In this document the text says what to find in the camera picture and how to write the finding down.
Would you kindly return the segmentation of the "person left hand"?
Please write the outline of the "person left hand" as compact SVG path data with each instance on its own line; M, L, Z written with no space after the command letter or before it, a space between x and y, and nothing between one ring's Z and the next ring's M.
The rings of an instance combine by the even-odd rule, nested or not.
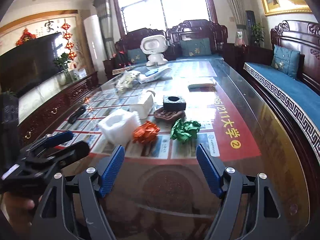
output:
M33 218L29 211L35 209L35 202L6 192L2 204L7 216L1 211L1 239L30 239Z

